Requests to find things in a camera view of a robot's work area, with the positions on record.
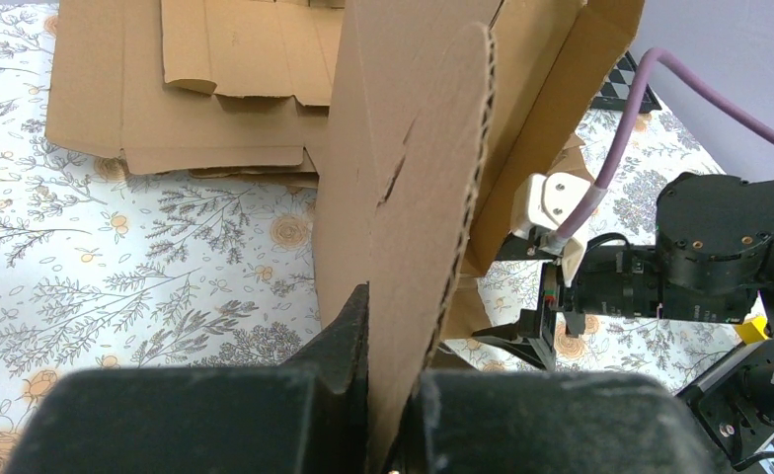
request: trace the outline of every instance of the gray wall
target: gray wall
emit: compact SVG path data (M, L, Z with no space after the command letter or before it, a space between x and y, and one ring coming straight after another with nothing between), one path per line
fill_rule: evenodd
M632 53L671 50L740 107L774 127L774 0L646 0ZM774 180L774 147L700 99L662 66L652 80L729 174Z

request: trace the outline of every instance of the yellow block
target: yellow block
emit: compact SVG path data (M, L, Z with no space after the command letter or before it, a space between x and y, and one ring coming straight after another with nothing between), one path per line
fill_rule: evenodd
M744 324L736 326L735 332L745 344L758 343L770 339L765 336L765 326L767 325L768 319L765 316L759 315Z

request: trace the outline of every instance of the purple cable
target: purple cable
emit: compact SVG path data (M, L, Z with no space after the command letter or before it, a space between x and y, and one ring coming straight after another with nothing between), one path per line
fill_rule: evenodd
M773 128L762 123L736 104L725 99L721 94L713 90L698 76L692 73L671 52L661 47L653 47L643 55L643 59L640 61L640 67L638 67L634 80L631 82L628 101L626 101L623 115L617 126L614 141L611 142L611 148L608 150L608 156L605 158L602 169L599 170L599 176L596 177L596 181L590 189L587 190L587 194L584 195L571 215L562 222L562 225L560 225L555 232L548 236L547 244L551 249L556 249L560 252L573 234L576 233L584 222L593 214L593 211L596 210L599 203L602 201L602 198L605 196L608 185L610 185L611 180L614 179L614 174L622 161L623 152L628 144L629 137L631 137L634 123L637 120L637 114L640 111L640 104L643 102L643 95L646 93L646 86L649 84L649 76L652 74L652 69L657 62L661 62L672 71L674 75L686 83L690 89L697 92L698 95L719 108L722 112L774 144Z

